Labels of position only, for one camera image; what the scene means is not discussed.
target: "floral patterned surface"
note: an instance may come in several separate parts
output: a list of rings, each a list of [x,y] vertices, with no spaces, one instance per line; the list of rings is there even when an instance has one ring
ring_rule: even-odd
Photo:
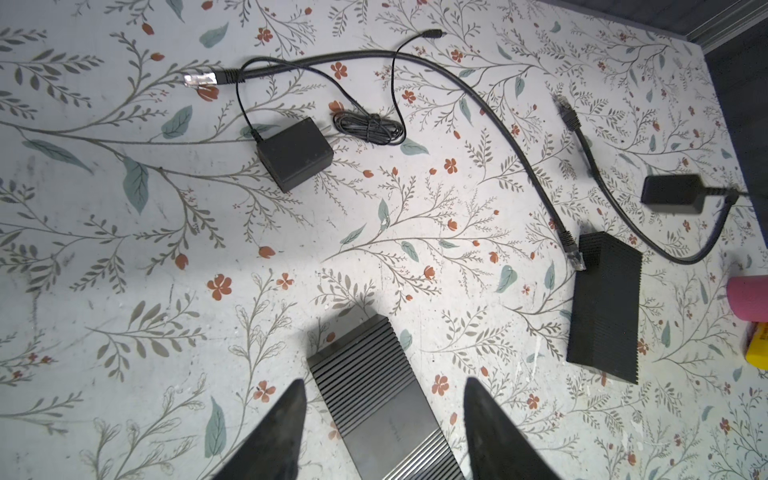
[[[766,477],[765,375],[743,361],[732,275],[768,267],[748,202],[691,267],[660,260],[588,176],[565,95],[611,188],[669,251],[699,217],[643,209],[646,174],[743,178],[698,47],[537,2],[34,0],[0,27],[3,478],[207,478],[291,380],[307,381],[301,478],[355,478],[305,358],[361,319],[392,321],[468,473],[462,390],[477,376],[562,478]],[[572,231],[644,253],[640,384],[564,362],[574,272],[484,112],[400,62],[401,147],[339,136],[346,102],[294,72],[244,88],[271,135],[313,117],[333,166],[280,193],[231,87],[180,73],[249,55],[393,48],[482,93]],[[322,65],[390,111],[387,62]]]

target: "small black adapter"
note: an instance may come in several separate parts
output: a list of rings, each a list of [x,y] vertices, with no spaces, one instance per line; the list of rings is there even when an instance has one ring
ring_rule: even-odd
[[[640,202],[660,214],[698,215],[708,193],[698,175],[650,175]]]
[[[260,141],[256,150],[266,171],[286,194],[330,167],[333,159],[333,149],[311,118]]]

